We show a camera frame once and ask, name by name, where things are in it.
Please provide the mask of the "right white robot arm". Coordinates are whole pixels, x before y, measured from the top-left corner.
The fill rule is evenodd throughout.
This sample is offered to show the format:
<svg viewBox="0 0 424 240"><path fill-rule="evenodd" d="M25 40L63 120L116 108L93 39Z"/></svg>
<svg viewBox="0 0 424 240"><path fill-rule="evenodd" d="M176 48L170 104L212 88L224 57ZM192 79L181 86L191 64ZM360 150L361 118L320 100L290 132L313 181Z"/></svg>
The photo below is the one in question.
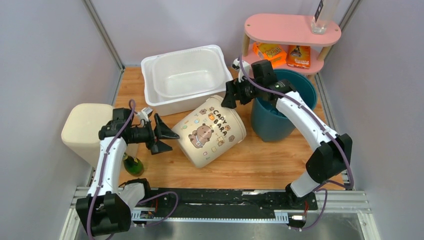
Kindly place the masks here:
<svg viewBox="0 0 424 240"><path fill-rule="evenodd" d="M226 82L221 106L235 109L237 101L246 105L252 100L262 100L288 118L313 151L304 173L285 188L285 201L290 208L301 207L307 195L332 177L343 171L351 172L352 138L326 125L303 100L293 80L278 77L268 60L249 64L238 57L232 68L238 77Z"/></svg>

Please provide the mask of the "aluminium frame rail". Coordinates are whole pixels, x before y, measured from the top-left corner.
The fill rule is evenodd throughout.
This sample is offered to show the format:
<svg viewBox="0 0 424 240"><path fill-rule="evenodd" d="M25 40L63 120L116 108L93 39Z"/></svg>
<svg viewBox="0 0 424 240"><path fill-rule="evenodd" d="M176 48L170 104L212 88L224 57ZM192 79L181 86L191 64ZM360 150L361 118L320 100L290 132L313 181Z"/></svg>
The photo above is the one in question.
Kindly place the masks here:
<svg viewBox="0 0 424 240"><path fill-rule="evenodd" d="M284 190L152 188L119 239L378 240L366 194L321 190L291 200Z"/></svg>

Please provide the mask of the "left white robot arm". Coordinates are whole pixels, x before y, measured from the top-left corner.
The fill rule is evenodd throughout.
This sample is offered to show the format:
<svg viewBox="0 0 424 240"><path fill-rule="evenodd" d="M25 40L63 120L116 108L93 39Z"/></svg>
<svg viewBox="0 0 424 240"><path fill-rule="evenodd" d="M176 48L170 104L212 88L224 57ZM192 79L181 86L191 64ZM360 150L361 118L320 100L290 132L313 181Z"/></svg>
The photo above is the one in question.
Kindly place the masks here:
<svg viewBox="0 0 424 240"><path fill-rule="evenodd" d="M98 132L99 159L93 183L86 197L76 201L75 209L88 237L110 239L114 234L127 232L132 224L132 210L138 204L147 207L153 201L148 181L137 179L119 190L119 175L124 154L129 144L144 143L152 155L172 151L164 140L178 140L156 113L155 127L146 119L144 124L132 126L133 108L115 108L112 119Z"/></svg>

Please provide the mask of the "cream rectangular bin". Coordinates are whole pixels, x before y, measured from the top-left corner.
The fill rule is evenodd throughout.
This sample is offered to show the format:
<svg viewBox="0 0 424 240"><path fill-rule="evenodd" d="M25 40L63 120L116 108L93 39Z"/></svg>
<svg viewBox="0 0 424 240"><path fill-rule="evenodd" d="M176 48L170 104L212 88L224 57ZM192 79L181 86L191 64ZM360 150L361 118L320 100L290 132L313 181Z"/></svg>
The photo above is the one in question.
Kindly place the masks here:
<svg viewBox="0 0 424 240"><path fill-rule="evenodd" d="M114 107L103 103L82 103L70 112L61 132L63 143L96 168L100 156L99 131L113 118Z"/></svg>

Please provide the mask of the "orange snack box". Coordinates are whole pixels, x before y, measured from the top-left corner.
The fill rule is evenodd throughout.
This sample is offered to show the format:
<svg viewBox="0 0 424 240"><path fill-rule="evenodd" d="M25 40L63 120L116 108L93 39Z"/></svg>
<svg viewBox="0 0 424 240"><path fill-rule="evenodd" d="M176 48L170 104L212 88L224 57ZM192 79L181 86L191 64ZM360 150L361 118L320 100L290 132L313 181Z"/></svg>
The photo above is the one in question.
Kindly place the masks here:
<svg viewBox="0 0 424 240"><path fill-rule="evenodd" d="M253 52L261 59L270 61L273 68L286 64L287 53L280 44L254 42Z"/></svg>
<svg viewBox="0 0 424 240"><path fill-rule="evenodd" d="M288 45L286 63L289 67L309 69L311 66L311 47Z"/></svg>

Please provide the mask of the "teal round bucket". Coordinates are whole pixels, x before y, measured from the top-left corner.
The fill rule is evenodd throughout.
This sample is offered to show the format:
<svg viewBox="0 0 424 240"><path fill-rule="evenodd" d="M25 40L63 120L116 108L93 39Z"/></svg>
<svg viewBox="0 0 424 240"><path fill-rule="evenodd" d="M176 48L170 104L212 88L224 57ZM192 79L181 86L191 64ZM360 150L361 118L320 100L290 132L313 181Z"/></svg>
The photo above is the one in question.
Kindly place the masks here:
<svg viewBox="0 0 424 240"><path fill-rule="evenodd" d="M316 107L318 96L309 79L293 70L275 69L274 72L278 80L288 80L294 85L302 100L311 110ZM281 141L295 129L295 126L285 115L261 98L253 100L250 121L253 131L263 142Z"/></svg>

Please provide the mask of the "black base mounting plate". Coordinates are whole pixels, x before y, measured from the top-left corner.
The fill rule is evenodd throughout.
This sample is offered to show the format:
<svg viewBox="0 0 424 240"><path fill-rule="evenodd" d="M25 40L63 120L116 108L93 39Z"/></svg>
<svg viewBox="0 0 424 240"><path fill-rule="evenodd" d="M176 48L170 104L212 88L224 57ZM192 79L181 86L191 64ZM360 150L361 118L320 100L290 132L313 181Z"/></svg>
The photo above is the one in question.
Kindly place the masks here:
<svg viewBox="0 0 424 240"><path fill-rule="evenodd" d="M147 197L158 199L139 203L153 208L157 217L171 213L180 218L272 218L276 210L303 213L318 209L312 193L303 201L292 202L285 191L213 188L152 188Z"/></svg>

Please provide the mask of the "green glass bottle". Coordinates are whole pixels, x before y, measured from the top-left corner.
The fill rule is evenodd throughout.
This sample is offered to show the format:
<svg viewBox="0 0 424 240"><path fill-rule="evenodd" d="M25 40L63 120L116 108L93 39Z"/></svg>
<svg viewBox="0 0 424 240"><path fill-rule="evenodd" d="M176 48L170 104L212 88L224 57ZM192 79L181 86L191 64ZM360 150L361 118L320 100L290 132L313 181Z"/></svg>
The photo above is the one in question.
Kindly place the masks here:
<svg viewBox="0 0 424 240"><path fill-rule="evenodd" d="M125 170L134 177L139 177L144 172L143 163L137 158L128 155L126 152L122 157L122 162Z"/></svg>

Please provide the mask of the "pink three-tier shelf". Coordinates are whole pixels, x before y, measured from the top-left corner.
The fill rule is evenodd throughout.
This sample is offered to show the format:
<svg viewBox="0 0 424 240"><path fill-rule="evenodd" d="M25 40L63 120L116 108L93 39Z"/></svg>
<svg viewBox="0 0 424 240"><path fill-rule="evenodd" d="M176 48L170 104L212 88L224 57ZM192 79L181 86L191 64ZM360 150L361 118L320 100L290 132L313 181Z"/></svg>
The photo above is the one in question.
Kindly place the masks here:
<svg viewBox="0 0 424 240"><path fill-rule="evenodd" d="M278 67L312 78L323 68L329 50L342 35L340 27L334 21L327 25L324 34L314 34L311 26L312 20L312 15L274 13L258 13L248 17L244 23L242 58L250 64L260 59L252 50L254 42L279 44L285 50L288 49L288 45L321 47L320 52L311 49L309 69L291 67L286 64Z"/></svg>

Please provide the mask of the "orange snack box left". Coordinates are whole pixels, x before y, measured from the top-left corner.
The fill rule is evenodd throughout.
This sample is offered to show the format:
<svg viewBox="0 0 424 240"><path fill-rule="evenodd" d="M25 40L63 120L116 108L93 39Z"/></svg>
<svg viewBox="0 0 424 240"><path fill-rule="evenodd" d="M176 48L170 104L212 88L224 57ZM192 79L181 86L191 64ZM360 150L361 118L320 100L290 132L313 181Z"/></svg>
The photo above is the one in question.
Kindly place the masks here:
<svg viewBox="0 0 424 240"><path fill-rule="evenodd" d="M287 53L280 44L254 42L253 52L261 59L270 61L273 68L286 64Z"/></svg>

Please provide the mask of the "cream round bucket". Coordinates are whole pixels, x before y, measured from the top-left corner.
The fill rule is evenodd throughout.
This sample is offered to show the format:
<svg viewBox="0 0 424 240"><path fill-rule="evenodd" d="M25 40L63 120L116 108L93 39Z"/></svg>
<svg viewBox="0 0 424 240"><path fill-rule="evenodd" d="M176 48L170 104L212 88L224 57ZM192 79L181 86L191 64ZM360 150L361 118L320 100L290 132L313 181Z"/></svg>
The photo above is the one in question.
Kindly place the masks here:
<svg viewBox="0 0 424 240"><path fill-rule="evenodd" d="M222 107L223 100L210 96L172 128L179 135L180 149L196 168L210 164L247 136L241 117L235 109Z"/></svg>

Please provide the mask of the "orange snack box right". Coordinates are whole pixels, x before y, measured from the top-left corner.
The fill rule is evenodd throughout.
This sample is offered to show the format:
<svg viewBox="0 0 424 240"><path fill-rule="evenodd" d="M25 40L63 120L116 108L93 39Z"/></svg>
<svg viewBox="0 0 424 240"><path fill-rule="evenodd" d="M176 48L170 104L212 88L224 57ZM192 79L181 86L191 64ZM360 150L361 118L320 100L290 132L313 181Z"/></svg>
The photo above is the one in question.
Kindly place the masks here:
<svg viewBox="0 0 424 240"><path fill-rule="evenodd" d="M289 67L309 69L311 66L311 47L288 45L286 63Z"/></svg>

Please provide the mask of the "white plastic tub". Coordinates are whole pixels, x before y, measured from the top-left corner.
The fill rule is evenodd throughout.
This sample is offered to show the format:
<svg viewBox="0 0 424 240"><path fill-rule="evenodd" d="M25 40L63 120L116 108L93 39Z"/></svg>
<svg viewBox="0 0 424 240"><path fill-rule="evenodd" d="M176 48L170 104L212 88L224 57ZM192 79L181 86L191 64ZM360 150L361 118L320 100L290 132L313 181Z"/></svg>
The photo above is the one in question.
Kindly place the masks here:
<svg viewBox="0 0 424 240"><path fill-rule="evenodd" d="M191 111L210 96L223 96L232 79L215 44L149 56L140 66L145 102L160 116Z"/></svg>

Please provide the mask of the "clear glass vase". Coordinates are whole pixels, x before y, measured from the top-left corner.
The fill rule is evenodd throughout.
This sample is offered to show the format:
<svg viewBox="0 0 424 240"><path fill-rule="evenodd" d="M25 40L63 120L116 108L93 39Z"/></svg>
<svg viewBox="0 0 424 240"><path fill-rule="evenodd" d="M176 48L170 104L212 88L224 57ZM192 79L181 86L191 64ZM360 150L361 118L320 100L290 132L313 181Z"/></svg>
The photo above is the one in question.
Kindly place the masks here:
<svg viewBox="0 0 424 240"><path fill-rule="evenodd" d="M340 0L320 0L311 21L311 31L323 35L337 10Z"/></svg>

